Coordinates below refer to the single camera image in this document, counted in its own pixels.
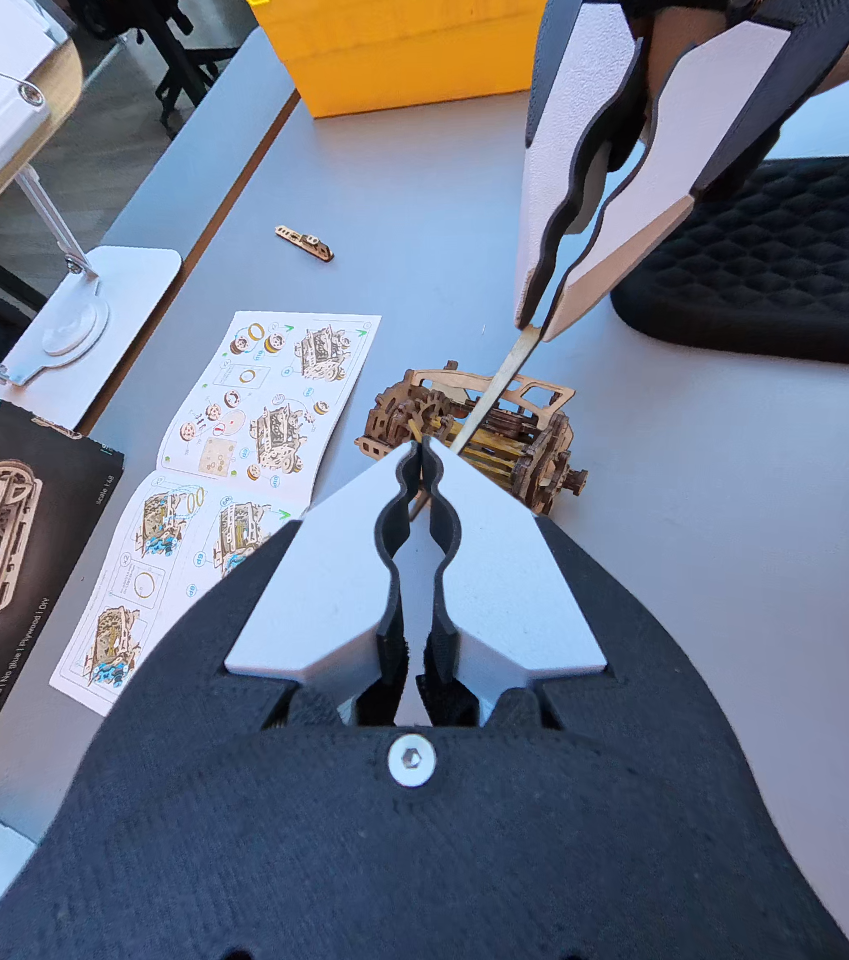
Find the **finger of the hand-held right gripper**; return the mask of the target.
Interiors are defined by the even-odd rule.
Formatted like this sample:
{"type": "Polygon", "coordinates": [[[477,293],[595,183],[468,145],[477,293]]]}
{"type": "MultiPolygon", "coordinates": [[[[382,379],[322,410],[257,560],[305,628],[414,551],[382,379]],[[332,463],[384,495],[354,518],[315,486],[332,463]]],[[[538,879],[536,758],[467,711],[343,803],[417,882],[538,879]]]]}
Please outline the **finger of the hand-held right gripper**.
{"type": "Polygon", "coordinates": [[[565,275],[545,342],[589,312],[689,215],[696,180],[790,34],[745,21],[677,61],[655,104],[648,149],[603,205],[583,258],[565,275]]]}
{"type": "Polygon", "coordinates": [[[646,43],[618,2],[547,2],[525,130],[514,322],[532,321],[566,234],[592,221],[647,103],[646,43]]]}

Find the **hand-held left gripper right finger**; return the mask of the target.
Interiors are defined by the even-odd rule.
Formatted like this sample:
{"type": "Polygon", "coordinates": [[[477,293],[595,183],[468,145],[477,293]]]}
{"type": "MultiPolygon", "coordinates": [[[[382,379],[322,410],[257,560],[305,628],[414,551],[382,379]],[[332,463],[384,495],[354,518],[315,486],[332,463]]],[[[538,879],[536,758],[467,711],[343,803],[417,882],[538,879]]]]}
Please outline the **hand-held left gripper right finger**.
{"type": "Polygon", "coordinates": [[[604,671],[538,516],[432,438],[420,454],[444,552],[416,678],[432,725],[477,726],[506,690],[604,671]]]}

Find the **black office chair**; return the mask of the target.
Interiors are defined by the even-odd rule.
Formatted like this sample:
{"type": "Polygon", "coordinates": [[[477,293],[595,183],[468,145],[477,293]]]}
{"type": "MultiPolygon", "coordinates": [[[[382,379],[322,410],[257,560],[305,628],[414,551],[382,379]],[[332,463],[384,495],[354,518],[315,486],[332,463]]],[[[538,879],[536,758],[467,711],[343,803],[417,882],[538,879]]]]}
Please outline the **black office chair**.
{"type": "Polygon", "coordinates": [[[189,35],[193,24],[178,1],[71,1],[75,18],[96,39],[111,41],[136,31],[137,43],[145,35],[154,43],[167,70],[154,90],[161,103],[160,123],[169,138],[175,138],[183,125],[177,111],[178,99],[185,94],[198,106],[219,77],[218,66],[238,54],[237,47],[188,49],[173,35],[169,23],[189,35]]]}

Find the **white desktop stand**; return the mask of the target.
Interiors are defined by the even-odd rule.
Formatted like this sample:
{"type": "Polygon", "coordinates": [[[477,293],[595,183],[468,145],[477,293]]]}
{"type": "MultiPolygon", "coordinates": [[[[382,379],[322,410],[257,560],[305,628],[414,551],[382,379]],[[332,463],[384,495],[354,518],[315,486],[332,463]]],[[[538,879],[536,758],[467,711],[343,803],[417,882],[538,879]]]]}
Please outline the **white desktop stand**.
{"type": "Polygon", "coordinates": [[[182,265],[175,250],[97,246],[85,253],[30,164],[15,182],[65,257],[68,274],[3,360],[0,398],[92,399],[104,386],[182,265]]]}

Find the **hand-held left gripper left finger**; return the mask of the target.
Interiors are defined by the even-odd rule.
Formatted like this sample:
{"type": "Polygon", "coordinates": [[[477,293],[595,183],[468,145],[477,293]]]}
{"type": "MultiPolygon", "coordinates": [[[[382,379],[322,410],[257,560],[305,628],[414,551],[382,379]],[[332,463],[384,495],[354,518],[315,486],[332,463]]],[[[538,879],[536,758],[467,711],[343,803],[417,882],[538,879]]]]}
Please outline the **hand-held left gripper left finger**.
{"type": "Polygon", "coordinates": [[[294,681],[362,726],[392,726],[407,680],[394,556],[410,533],[421,446],[408,441],[311,509],[238,639],[229,672],[294,681]]]}

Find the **small wooden model part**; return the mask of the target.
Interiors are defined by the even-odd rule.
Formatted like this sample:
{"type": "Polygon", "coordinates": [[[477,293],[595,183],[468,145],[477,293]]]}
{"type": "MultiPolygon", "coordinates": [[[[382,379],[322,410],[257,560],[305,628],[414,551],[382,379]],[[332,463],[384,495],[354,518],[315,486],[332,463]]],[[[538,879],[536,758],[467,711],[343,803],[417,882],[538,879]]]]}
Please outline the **small wooden model part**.
{"type": "Polygon", "coordinates": [[[335,257],[330,247],[313,234],[298,232],[284,224],[277,225],[274,228],[274,233],[279,238],[309,253],[324,263],[331,262],[335,257]]]}

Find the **black honeycomb cushion pad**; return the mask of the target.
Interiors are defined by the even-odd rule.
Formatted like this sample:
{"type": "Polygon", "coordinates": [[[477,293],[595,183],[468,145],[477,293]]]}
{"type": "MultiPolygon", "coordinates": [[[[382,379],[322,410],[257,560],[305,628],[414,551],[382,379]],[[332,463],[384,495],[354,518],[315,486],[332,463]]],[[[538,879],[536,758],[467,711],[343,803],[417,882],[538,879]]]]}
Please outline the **black honeycomb cushion pad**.
{"type": "Polygon", "coordinates": [[[849,365],[849,156],[762,163],[610,293],[675,345],[849,365]]]}

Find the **yellow box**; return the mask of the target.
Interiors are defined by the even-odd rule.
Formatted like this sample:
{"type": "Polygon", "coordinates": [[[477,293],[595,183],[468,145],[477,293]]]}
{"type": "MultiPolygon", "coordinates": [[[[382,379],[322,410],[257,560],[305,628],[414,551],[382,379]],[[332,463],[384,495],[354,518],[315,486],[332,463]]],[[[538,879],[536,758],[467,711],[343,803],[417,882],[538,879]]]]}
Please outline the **yellow box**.
{"type": "Polygon", "coordinates": [[[527,90],[544,1],[250,1],[313,117],[527,90]]]}

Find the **round wooden table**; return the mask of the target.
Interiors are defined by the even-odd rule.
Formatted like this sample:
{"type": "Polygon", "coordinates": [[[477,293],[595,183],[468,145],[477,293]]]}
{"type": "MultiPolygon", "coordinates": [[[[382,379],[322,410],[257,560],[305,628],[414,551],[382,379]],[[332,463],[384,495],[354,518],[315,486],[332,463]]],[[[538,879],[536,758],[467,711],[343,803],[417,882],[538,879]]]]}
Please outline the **round wooden table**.
{"type": "Polygon", "coordinates": [[[21,141],[15,153],[8,155],[6,163],[0,168],[0,195],[23,166],[32,162],[64,125],[81,97],[83,68],[74,40],[67,36],[65,42],[50,52],[27,79],[43,95],[47,113],[28,139],[21,141]]]}

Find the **black model kit box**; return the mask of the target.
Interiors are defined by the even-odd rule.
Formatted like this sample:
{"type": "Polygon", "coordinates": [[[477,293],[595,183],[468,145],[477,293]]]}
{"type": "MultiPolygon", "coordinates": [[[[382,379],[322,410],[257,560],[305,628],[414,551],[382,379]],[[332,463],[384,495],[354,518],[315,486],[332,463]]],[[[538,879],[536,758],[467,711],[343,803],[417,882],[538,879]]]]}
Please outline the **black model kit box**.
{"type": "Polygon", "coordinates": [[[0,711],[123,473],[123,455],[0,399],[0,711]]]}

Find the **printed instruction sheet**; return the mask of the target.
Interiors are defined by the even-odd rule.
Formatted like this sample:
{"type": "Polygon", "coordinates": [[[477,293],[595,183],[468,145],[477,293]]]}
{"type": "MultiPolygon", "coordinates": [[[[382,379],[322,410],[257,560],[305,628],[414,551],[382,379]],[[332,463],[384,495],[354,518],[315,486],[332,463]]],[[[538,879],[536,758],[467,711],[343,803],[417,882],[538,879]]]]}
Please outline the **printed instruction sheet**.
{"type": "Polygon", "coordinates": [[[304,514],[380,321],[234,315],[120,517],[51,688],[107,714],[167,629],[304,514]]]}

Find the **wooden model vehicle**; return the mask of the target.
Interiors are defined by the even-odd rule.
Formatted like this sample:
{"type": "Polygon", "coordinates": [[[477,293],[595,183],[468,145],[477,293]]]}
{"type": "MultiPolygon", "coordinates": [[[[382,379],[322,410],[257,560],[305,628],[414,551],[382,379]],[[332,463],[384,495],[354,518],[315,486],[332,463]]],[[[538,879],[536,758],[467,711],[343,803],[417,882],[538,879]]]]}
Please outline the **wooden model vehicle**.
{"type": "MultiPolygon", "coordinates": [[[[448,361],[443,368],[408,369],[383,390],[355,445],[375,460],[410,440],[429,436],[450,447],[491,383],[448,361]]],[[[462,451],[481,474],[538,515],[562,490],[579,496],[588,473],[571,466],[574,430],[565,404],[575,390],[517,375],[462,451]]]]}

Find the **thin wooden stick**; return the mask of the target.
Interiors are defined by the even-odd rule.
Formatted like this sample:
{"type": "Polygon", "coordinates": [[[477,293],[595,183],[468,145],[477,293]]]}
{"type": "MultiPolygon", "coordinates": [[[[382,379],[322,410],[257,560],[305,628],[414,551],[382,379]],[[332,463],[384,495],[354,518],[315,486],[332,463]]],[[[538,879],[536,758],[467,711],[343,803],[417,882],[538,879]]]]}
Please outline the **thin wooden stick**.
{"type": "Polygon", "coordinates": [[[496,374],[490,380],[490,385],[484,390],[481,398],[467,417],[457,437],[450,446],[450,453],[461,454],[468,442],[473,438],[484,419],[488,416],[495,404],[502,397],[509,384],[520,372],[528,357],[534,352],[543,336],[543,330],[529,324],[522,330],[496,374]]]}

